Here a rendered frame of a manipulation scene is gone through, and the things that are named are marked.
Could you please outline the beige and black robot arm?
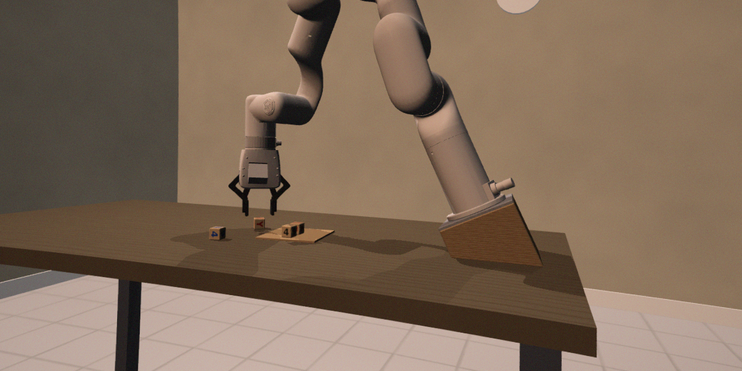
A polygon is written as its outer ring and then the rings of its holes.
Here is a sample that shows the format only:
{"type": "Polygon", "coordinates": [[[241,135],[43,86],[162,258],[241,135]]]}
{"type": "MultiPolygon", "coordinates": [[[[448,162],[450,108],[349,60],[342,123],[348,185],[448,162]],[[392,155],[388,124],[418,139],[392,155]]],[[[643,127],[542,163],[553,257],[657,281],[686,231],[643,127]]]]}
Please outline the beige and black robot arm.
{"type": "MultiPolygon", "coordinates": [[[[245,102],[245,147],[276,147],[276,123],[311,120],[323,92],[322,58],[341,0],[286,0],[299,17],[288,51],[300,67],[297,94],[251,94],[245,102]],[[270,123],[271,122],[271,123],[270,123]]],[[[449,84],[430,71],[430,37],[416,0],[361,0],[378,4],[381,21],[373,47],[388,96],[399,111],[413,115],[425,151],[447,197],[454,221],[506,199],[512,178],[489,180],[467,133],[449,84]],[[414,19],[413,19],[414,18],[414,19]],[[423,43],[423,44],[422,44],[423,43]],[[417,116],[418,115],[418,116],[417,116]]]]}

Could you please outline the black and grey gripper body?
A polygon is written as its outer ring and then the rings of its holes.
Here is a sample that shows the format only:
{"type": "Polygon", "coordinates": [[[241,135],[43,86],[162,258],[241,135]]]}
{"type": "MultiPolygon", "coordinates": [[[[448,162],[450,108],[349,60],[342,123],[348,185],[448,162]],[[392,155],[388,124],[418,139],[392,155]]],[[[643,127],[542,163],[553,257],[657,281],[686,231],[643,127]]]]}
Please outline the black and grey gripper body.
{"type": "Polygon", "coordinates": [[[244,189],[279,188],[281,184],[280,155],[275,147],[245,147],[239,158],[239,186],[244,189]],[[261,151],[259,151],[261,150],[261,151]],[[267,163],[267,184],[248,184],[249,162],[267,163]]]}

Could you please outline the tan flat mat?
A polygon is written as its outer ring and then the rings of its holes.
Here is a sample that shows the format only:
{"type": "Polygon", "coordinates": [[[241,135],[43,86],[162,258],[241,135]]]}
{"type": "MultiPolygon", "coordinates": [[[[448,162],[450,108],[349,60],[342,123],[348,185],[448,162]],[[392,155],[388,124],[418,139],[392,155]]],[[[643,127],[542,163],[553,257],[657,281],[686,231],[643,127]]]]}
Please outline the tan flat mat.
{"type": "Polygon", "coordinates": [[[324,237],[331,235],[334,230],[317,230],[304,229],[304,233],[295,237],[282,237],[282,227],[257,236],[256,239],[265,239],[266,241],[291,241],[291,242],[317,242],[324,237]]]}

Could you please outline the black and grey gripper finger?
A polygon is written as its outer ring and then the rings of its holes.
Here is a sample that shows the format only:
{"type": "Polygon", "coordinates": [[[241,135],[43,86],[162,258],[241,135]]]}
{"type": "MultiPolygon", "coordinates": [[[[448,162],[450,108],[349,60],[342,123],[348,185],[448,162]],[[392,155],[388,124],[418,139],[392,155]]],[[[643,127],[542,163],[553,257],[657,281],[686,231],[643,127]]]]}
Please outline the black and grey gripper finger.
{"type": "Polygon", "coordinates": [[[277,211],[277,199],[286,191],[288,188],[290,188],[290,184],[286,179],[283,178],[281,175],[281,183],[283,184],[283,187],[280,188],[280,190],[276,191],[275,188],[271,188],[271,199],[270,199],[270,213],[272,216],[275,215],[275,212],[277,211]]]}
{"type": "Polygon", "coordinates": [[[248,201],[248,193],[251,189],[244,189],[243,193],[236,188],[236,184],[239,183],[239,175],[228,185],[228,187],[233,190],[234,193],[238,194],[238,196],[243,199],[243,213],[245,213],[245,217],[248,217],[249,215],[249,201],[248,201]]]}

